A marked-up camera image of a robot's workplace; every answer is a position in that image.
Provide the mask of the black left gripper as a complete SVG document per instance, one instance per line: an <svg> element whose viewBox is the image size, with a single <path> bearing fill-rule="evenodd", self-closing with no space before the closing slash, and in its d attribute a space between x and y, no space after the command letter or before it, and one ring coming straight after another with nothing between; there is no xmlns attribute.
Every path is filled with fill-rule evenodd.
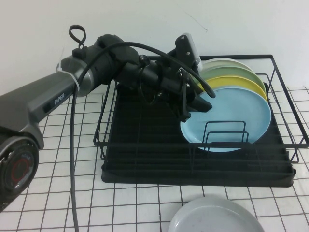
<svg viewBox="0 0 309 232"><path fill-rule="evenodd" d="M208 112L212 104L199 96L201 88L194 82L194 78L182 67L168 61L155 62L159 69L157 100L165 101L176 118L187 121L191 117L187 106L192 112Z"/></svg>

